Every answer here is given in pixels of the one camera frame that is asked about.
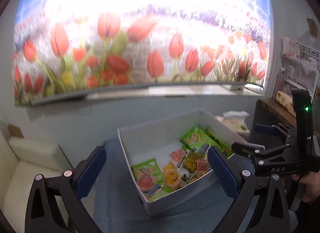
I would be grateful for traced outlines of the person's right hand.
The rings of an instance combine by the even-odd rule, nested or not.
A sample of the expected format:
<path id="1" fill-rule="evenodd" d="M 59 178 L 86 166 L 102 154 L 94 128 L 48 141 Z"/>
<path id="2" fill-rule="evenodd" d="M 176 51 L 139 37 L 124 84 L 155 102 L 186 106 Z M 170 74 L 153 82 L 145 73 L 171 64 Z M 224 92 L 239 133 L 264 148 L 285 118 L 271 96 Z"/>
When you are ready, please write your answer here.
<path id="1" fill-rule="evenodd" d="M 307 176 L 299 178 L 298 175 L 293 174 L 292 179 L 304 185 L 304 192 L 300 195 L 301 201 L 310 203 L 315 201 L 320 195 L 320 178 L 319 172 L 310 172 Z"/>

